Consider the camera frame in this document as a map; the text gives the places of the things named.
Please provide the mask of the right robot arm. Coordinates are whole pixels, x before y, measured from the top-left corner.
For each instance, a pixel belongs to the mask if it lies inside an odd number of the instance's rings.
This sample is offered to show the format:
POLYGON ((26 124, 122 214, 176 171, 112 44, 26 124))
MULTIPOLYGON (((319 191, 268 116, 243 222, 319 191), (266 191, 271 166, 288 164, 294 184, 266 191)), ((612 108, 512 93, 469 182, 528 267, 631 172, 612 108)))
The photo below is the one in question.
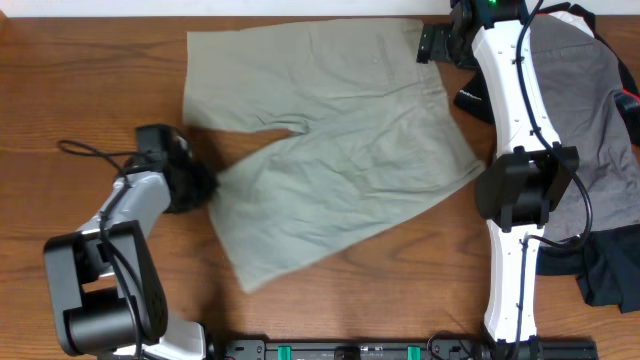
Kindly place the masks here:
POLYGON ((484 77, 496 128, 493 162, 476 180, 475 204, 491 239, 485 337, 430 340, 436 359, 539 359, 533 315, 536 261, 544 229, 579 156, 548 118, 531 58, 536 15, 523 1, 452 0, 450 24, 423 28, 417 60, 476 68, 484 77))

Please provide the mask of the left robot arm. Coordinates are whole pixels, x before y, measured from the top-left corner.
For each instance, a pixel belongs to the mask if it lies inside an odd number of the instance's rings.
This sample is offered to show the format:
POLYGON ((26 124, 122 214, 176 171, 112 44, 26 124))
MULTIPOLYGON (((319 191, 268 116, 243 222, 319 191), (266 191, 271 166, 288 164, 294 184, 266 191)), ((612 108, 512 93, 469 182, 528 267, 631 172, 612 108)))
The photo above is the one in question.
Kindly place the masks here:
POLYGON ((69 356, 209 359, 203 325, 170 313, 147 239, 161 215, 206 203, 217 180, 174 126, 141 126, 136 143, 97 213, 44 246, 58 343, 69 356))

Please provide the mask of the khaki green shorts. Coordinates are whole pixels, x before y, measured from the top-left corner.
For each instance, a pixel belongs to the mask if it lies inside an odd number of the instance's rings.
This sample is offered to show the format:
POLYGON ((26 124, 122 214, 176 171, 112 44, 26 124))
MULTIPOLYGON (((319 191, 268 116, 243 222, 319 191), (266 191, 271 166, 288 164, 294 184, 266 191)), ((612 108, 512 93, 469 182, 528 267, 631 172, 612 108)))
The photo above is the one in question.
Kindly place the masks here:
POLYGON ((252 292, 437 205, 484 168, 416 19, 192 32, 188 125, 288 136, 220 172, 210 218, 252 292))

